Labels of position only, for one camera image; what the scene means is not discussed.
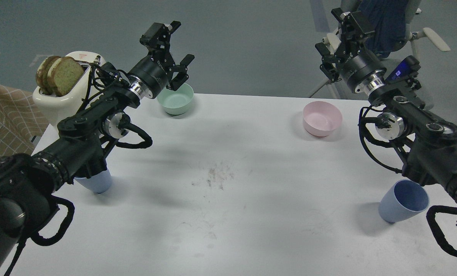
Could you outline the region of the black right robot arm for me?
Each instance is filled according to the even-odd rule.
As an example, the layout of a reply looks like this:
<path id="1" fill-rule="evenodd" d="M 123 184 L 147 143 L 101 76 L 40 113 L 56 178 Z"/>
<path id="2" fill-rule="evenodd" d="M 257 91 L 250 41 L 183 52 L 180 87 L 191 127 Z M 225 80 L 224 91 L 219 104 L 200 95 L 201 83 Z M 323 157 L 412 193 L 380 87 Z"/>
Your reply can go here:
<path id="1" fill-rule="evenodd" d="M 325 42 L 317 43 L 322 61 L 320 70 L 330 83 L 344 81 L 353 93 L 365 93 L 370 103 L 362 108 L 358 120 L 359 137 L 367 154 L 374 159 L 365 141 L 393 148 L 403 163 L 401 169 L 383 168 L 421 186 L 440 184 L 457 204 L 457 125 L 425 110 L 416 91 L 419 61 L 407 56 L 396 72 L 383 77 L 386 68 L 366 49 L 365 42 L 375 33 L 360 11 L 332 10 L 338 21 L 339 46 L 330 51 Z M 457 215 L 457 207 L 434 205 L 426 214 L 438 245 L 457 258 L 457 250 L 445 238 L 436 222 L 437 213 Z"/>

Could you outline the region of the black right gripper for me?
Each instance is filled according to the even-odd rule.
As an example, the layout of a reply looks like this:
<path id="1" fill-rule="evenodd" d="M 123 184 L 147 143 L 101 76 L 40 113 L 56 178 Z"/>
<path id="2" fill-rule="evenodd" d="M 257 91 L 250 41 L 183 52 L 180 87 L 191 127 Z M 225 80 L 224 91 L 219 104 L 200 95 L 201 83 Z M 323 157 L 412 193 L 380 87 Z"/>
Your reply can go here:
<path id="1" fill-rule="evenodd" d="M 337 34 L 331 33 L 331 44 L 340 46 L 331 54 L 323 42 L 316 43 L 322 61 L 320 70 L 330 82 L 342 79 L 352 93 L 369 95 L 385 86 L 386 68 L 376 54 L 360 45 L 375 35 L 374 26 L 360 11 L 344 12 L 334 8 L 331 14 L 339 23 Z"/>

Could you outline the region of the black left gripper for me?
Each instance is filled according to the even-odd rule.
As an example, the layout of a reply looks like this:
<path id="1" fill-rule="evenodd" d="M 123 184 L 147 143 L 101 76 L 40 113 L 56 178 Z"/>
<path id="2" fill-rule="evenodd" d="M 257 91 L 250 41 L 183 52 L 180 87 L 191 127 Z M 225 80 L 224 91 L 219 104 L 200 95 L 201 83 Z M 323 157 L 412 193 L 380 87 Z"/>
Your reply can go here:
<path id="1" fill-rule="evenodd" d="M 179 21 L 153 23 L 140 37 L 148 54 L 128 73 L 128 89 L 139 99 L 155 99 L 163 89 L 177 91 L 188 80 L 188 66 L 195 56 L 187 54 L 176 64 L 169 51 L 171 36 L 180 26 Z"/>

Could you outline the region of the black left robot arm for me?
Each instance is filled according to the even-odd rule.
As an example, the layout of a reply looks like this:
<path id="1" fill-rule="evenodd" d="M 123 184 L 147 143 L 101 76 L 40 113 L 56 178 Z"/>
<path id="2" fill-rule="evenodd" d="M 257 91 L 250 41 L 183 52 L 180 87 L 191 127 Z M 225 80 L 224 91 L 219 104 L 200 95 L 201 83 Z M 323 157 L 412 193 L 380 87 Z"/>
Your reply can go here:
<path id="1" fill-rule="evenodd" d="M 187 54 L 176 64 L 170 51 L 172 34 L 181 26 L 153 23 L 140 38 L 148 54 L 129 72 L 111 63 L 91 63 L 90 83 L 99 74 L 103 89 L 89 91 L 71 117 L 58 123 L 59 138 L 34 155 L 25 153 L 0 158 L 0 267 L 16 247 L 6 275 L 10 275 L 25 243 L 51 246 L 64 236 L 74 217 L 74 205 L 54 196 L 75 177 L 92 177 L 106 171 L 106 157 L 119 148 L 142 149 L 152 138 L 132 124 L 127 107 L 137 108 L 144 97 L 155 99 L 163 89 L 176 91 L 188 80 Z"/>

